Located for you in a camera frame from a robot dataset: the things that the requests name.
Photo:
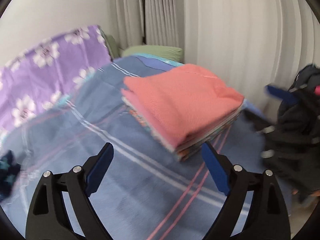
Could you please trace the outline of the purple floral pillow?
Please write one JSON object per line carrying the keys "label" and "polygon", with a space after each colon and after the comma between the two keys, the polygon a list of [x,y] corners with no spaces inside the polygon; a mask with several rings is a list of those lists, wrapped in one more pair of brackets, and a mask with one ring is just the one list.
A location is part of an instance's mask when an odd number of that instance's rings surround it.
{"label": "purple floral pillow", "polygon": [[52,108],[111,62],[98,25],[42,41],[1,67],[1,138]]}

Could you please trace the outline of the navy star fleece blanket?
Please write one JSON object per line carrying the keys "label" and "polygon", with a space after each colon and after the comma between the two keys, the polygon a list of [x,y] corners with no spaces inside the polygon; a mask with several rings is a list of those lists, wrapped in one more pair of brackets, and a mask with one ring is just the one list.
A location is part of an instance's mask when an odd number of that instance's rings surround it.
{"label": "navy star fleece blanket", "polygon": [[20,173],[21,165],[16,161],[11,150],[1,156],[0,163],[0,199],[2,202],[10,196],[13,185]]}

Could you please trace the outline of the black lamp stand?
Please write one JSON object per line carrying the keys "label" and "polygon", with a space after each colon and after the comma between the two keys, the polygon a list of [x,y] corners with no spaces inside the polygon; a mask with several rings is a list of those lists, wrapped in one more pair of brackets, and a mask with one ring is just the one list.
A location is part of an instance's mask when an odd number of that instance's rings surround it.
{"label": "black lamp stand", "polygon": [[146,44],[146,13],[145,13],[145,2],[146,0],[142,0],[142,13],[143,13],[143,36],[142,36],[142,42],[143,44]]}

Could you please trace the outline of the green pillow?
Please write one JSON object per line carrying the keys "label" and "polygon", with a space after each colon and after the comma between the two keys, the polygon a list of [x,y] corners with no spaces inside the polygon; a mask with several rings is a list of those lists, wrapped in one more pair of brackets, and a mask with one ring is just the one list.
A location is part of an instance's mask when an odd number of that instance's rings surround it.
{"label": "green pillow", "polygon": [[109,54],[113,60],[120,57],[130,56],[133,54],[150,54],[153,56],[162,57],[164,59],[176,62],[183,61],[183,49],[178,47],[140,45],[131,46],[125,50],[122,50],[118,47],[112,35],[102,34],[101,41],[108,48]]}

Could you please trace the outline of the blue plaid bed sheet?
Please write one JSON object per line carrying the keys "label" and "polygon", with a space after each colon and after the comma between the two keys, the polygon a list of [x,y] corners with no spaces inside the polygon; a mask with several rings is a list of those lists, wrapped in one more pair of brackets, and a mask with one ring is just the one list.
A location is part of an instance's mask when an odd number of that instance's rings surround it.
{"label": "blue plaid bed sheet", "polygon": [[31,199],[44,172],[70,171],[106,143],[114,157],[91,203],[114,239],[201,239],[217,217],[225,195],[218,191],[200,153],[185,161],[169,152],[133,116],[122,100],[129,77],[176,73],[174,93],[198,110],[216,109],[210,89],[215,74],[203,67],[178,67],[129,56],[99,68],[80,88],[50,109],[13,129],[4,139],[21,165],[1,208],[24,233]]}

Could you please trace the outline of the white curtain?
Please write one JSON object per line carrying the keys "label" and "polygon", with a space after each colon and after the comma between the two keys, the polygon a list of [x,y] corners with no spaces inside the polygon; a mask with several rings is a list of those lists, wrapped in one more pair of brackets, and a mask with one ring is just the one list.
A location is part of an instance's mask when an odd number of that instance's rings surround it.
{"label": "white curtain", "polygon": [[[183,49],[256,107],[274,113],[265,85],[289,87],[307,64],[319,64],[316,0],[146,0],[146,44]],[[142,44],[142,0],[111,0],[122,47]]]}

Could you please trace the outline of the salmon pink knit garment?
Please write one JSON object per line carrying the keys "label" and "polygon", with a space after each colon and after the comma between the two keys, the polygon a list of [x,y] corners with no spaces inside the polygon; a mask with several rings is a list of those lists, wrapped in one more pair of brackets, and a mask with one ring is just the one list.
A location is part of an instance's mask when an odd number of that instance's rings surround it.
{"label": "salmon pink knit garment", "polygon": [[183,140],[244,103],[244,96],[206,68],[185,64],[147,77],[124,78],[133,94],[170,137]]}

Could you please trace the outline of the stack of folded clothes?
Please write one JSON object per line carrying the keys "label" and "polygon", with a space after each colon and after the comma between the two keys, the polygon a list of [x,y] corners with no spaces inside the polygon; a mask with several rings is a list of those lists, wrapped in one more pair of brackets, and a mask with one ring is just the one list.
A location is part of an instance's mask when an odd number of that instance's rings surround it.
{"label": "stack of folded clothes", "polygon": [[142,105],[133,96],[132,93],[126,92],[122,100],[129,107],[130,113],[140,123],[140,125],[150,133],[166,150],[174,154],[178,161],[185,161],[200,150],[200,146],[205,141],[211,141],[220,135],[226,128],[238,118],[244,108],[241,104],[235,111],[229,113],[224,118],[218,120],[211,126],[187,136],[183,140],[170,137],[168,133],[161,128],[160,124],[143,109]]}

